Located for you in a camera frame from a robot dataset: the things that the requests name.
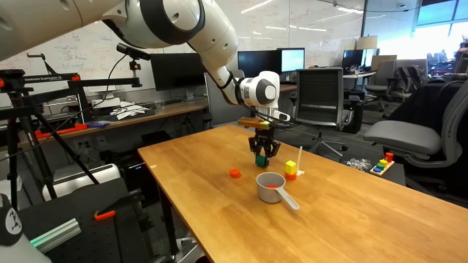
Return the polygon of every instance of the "camera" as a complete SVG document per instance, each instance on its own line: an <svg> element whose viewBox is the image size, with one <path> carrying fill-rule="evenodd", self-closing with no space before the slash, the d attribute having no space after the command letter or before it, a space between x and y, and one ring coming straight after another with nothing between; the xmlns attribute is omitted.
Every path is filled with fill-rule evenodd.
<svg viewBox="0 0 468 263"><path fill-rule="evenodd" d="M132 57L133 60L149 60L151 56L141 52L141 50L136 50L133 47L129 47L129 46L124 46L122 43L119 43L117 46L117 52L119 53L123 53L123 55L127 55L129 57Z"/></svg>

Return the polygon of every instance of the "window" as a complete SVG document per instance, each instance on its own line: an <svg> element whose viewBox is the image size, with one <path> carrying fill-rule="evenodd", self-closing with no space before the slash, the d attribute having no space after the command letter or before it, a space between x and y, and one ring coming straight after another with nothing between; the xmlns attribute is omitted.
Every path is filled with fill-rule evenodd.
<svg viewBox="0 0 468 263"><path fill-rule="evenodd" d="M456 44L456 49L459 47L458 44L464 41L464 38L468 40L468 22L454 24L451 41Z"/></svg>
<svg viewBox="0 0 468 263"><path fill-rule="evenodd" d="M467 19L467 18L468 18L468 0L459 0L455 19Z"/></svg>
<svg viewBox="0 0 468 263"><path fill-rule="evenodd" d="M458 44L451 44L449 37L449 24L417 28L414 33L414 49L424 49L426 53L446 53L448 50L456 50Z"/></svg>
<svg viewBox="0 0 468 263"><path fill-rule="evenodd" d="M423 6L418 17L418 25L451 22L454 18L455 5L456 0L449 0Z"/></svg>

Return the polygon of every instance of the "ceiling light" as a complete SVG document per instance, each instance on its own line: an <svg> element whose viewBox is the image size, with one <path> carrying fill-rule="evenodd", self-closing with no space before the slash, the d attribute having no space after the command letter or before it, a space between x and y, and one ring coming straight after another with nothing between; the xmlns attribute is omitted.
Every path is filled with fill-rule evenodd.
<svg viewBox="0 0 468 263"><path fill-rule="evenodd" d="M272 0L262 2L262 3L259 3L259 5L255 5L255 6L249 8L249 9L241 11L240 14L244 15L244 14L252 12L252 11L258 9L258 8L262 8L262 6L265 6L265 5L271 3L271 2L272 2Z"/></svg>
<svg viewBox="0 0 468 263"><path fill-rule="evenodd" d="M325 28L304 28L304 27L299 27L297 30L300 30L300 31L326 33L326 30L325 30Z"/></svg>
<svg viewBox="0 0 468 263"><path fill-rule="evenodd" d="M266 38L266 37L253 37L253 40L274 40L274 38Z"/></svg>
<svg viewBox="0 0 468 263"><path fill-rule="evenodd" d="M290 28L293 30L299 30L299 31L316 31L316 33L326 33L325 28L306 28L306 27L297 27L297 25L290 25Z"/></svg>
<svg viewBox="0 0 468 263"><path fill-rule="evenodd" d="M287 28L281 28L281 27L265 27L266 30L272 30L272 31L285 31Z"/></svg>
<svg viewBox="0 0 468 263"><path fill-rule="evenodd" d="M341 11L341 12L347 12L347 14L363 15L363 11L357 11L357 9L348 9L348 8L341 8L341 6L338 6L337 9Z"/></svg>

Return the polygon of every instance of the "green object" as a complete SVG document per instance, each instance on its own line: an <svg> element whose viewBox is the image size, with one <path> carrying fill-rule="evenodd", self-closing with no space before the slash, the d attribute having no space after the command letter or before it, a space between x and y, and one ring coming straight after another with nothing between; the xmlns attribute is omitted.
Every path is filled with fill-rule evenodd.
<svg viewBox="0 0 468 263"><path fill-rule="evenodd" d="M31 240L31 246L38 249L41 253L48 253L50 250L59 247L65 242L76 237L81 234L82 230L79 228L78 221L73 218L57 228L44 233L43 236Z"/></svg>
<svg viewBox="0 0 468 263"><path fill-rule="evenodd" d="M269 161L268 161L266 157L258 155L258 157L255 158L255 164L256 164L258 167L265 168L265 167L269 166Z"/></svg>

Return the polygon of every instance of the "orange object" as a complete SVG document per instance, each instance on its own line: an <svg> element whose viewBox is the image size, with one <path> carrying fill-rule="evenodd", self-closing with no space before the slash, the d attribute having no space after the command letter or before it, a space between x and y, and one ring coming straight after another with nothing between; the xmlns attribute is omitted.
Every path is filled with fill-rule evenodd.
<svg viewBox="0 0 468 263"><path fill-rule="evenodd" d="M268 189L271 189L271 190L278 189L278 186L277 186L277 185L268 185L266 187L268 187Z"/></svg>
<svg viewBox="0 0 468 263"><path fill-rule="evenodd" d="M75 128L72 129L63 129L63 130L59 130L57 133L59 135L63 135L63 133L73 133L73 132L79 132L79 130L86 130L88 129L88 125L86 123L75 123ZM50 133L43 133L41 130L37 130L34 132L35 133L35 138L37 139L44 139L44 138L48 138Z"/></svg>
<svg viewBox="0 0 468 263"><path fill-rule="evenodd" d="M284 177L288 180L288 182L294 182L297 179L297 174L288 174L285 173Z"/></svg>
<svg viewBox="0 0 468 263"><path fill-rule="evenodd" d="M233 170L230 170L230 176L231 176L233 179L239 179L239 177L240 177L240 171L236 170L236 168L233 168Z"/></svg>
<svg viewBox="0 0 468 263"><path fill-rule="evenodd" d="M117 212L116 211L110 211L110 212L105 212L105 214L94 214L94 220L95 221L98 221L98 223L101 223L101 221L105 221L105 220L110 220L110 218L114 218L117 215Z"/></svg>
<svg viewBox="0 0 468 263"><path fill-rule="evenodd" d="M79 75L72 76L72 82L79 82L79 81L82 81L82 78Z"/></svg>
<svg viewBox="0 0 468 263"><path fill-rule="evenodd" d="M385 154L385 160L386 160L388 163L392 163L392 161L394 161L394 152L386 152L386 154Z"/></svg>

